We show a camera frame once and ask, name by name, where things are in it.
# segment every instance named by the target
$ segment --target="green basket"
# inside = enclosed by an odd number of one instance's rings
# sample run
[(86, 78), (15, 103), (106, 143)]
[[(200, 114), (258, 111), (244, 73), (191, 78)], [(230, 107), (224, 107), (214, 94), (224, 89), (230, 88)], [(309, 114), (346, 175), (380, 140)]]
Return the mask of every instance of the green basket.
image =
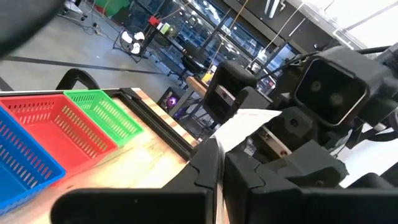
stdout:
[(119, 147), (143, 132), (143, 128), (101, 90), (63, 92)]

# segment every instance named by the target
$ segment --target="gray floor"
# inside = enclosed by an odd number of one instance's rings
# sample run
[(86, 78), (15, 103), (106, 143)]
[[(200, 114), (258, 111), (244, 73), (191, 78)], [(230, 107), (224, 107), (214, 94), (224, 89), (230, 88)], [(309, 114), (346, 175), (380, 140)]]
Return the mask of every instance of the gray floor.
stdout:
[[(118, 31), (116, 25), (108, 18), (93, 15), (103, 33), (115, 39)], [(91, 16), (83, 22), (92, 25)], [(11, 55), (27, 58), (54, 60), (59, 62), (100, 65), (105, 67), (128, 68), (140, 71), (160, 72), (150, 61), (142, 59), (136, 63), (120, 50), (112, 49), (113, 42), (98, 35), (88, 35), (76, 24), (62, 17), (56, 17), (28, 43)], [(37, 63), (0, 62), (0, 77), (15, 90), (53, 90), (61, 77), (70, 67)], [(141, 72), (114, 72), (100, 69), (87, 69), (94, 76), (101, 88), (139, 87), (153, 100), (157, 101), (170, 86), (176, 86), (175, 80), (166, 75)]]

